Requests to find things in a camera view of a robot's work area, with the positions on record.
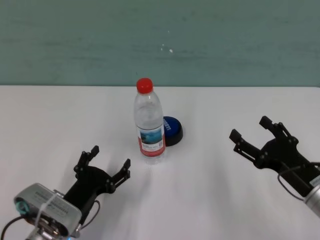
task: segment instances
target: plastic bottle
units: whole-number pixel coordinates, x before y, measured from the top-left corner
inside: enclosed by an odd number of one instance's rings
[[[139,79],[136,89],[138,93],[134,101],[134,121],[140,151],[154,160],[148,160],[148,163],[155,164],[166,149],[162,107],[149,78]]]

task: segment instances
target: table surface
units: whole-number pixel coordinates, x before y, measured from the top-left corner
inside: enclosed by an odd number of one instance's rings
[[[182,141],[148,165],[133,120],[134,87],[0,87],[0,225],[18,215],[13,197],[41,183],[66,192],[81,151],[100,153],[91,165],[117,172],[131,159],[131,178],[80,239],[301,240],[319,238],[320,219],[278,183],[233,152],[233,128],[261,148],[272,139],[263,115],[285,124],[298,150],[318,161],[319,88],[156,87],[163,113],[178,118]],[[23,240],[32,226],[12,225],[5,240]]]

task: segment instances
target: teal wall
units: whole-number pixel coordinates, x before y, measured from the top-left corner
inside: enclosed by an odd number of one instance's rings
[[[319,12],[320,0],[1,0],[0,84],[320,86]]]

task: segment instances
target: black cable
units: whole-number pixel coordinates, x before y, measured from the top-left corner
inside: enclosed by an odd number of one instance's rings
[[[295,167],[289,168],[289,169],[287,169],[287,170],[284,170],[284,171],[280,172],[280,173],[278,174],[278,176],[277,176],[277,179],[278,179],[279,183],[281,184],[281,186],[282,186],[292,197],[294,197],[295,199],[298,199],[298,200],[300,200],[300,201],[303,201],[303,200],[304,200],[303,198],[294,195],[294,194],[283,184],[283,182],[281,181],[280,177],[282,177],[282,175],[284,175],[284,174],[287,174],[287,173],[296,171],[296,170],[298,170],[298,169],[307,168],[307,167],[313,167],[313,166],[320,166],[320,162],[309,162],[309,163],[307,163],[307,164],[302,164],[302,165],[299,165],[299,166],[295,166]]]
[[[81,227],[81,229],[86,228],[90,223],[92,223],[92,221],[96,218],[96,216],[98,215],[98,213],[99,213],[99,211],[100,211],[100,207],[101,207],[100,202],[99,202],[98,200],[95,200],[93,203],[97,203],[97,204],[98,204],[98,210],[97,210],[96,213],[93,215],[93,217],[91,218],[91,220],[90,220],[87,224],[83,225],[83,226]]]
[[[296,167],[293,167],[293,168],[289,168],[288,170],[282,171],[282,172],[280,172],[280,173],[278,174],[278,177],[277,177],[277,178],[278,178],[278,181],[279,181],[279,183],[281,184],[281,186],[282,186],[292,197],[294,197],[294,198],[296,198],[296,199],[298,199],[298,200],[300,200],[300,201],[303,201],[303,200],[304,200],[303,198],[298,197],[298,196],[294,195],[292,192],[290,192],[290,190],[289,190],[289,189],[283,184],[283,182],[280,180],[280,177],[282,177],[283,174],[287,174],[287,173],[289,173],[289,172],[298,170],[298,169],[300,169],[300,168],[301,168],[301,166],[296,166]]]
[[[4,240],[4,239],[5,239],[5,233],[6,233],[7,229],[10,227],[11,224],[15,223],[16,221],[19,221],[20,219],[24,219],[24,218],[25,218],[25,216],[18,216],[18,217],[16,217],[16,218],[12,219],[10,222],[8,222],[8,223],[4,226],[4,228],[3,228],[3,230],[2,230],[1,240]]]

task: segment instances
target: bottle label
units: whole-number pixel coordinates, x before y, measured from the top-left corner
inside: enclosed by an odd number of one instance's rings
[[[148,157],[161,155],[165,148],[165,130],[164,125],[155,129],[146,130],[136,127],[140,151]]]

